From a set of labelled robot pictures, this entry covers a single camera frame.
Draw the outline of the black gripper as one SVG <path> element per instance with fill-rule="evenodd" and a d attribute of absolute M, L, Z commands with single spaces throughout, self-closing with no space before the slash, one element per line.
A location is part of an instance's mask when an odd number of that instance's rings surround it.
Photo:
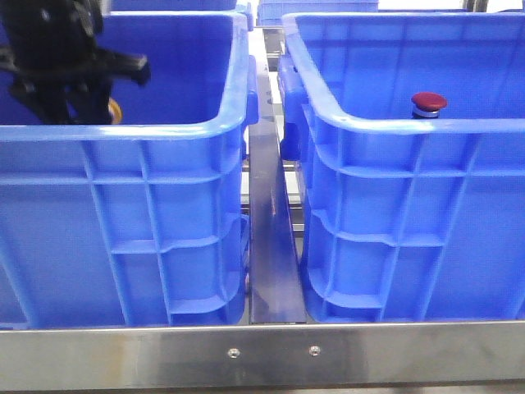
<path fill-rule="evenodd" d="M 98 45 L 103 16 L 96 1 L 3 1 L 1 25 L 8 41 L 1 68 L 13 77 L 9 93 L 44 124 L 111 124 L 113 80 L 144 86 L 150 79 L 146 56 Z"/>

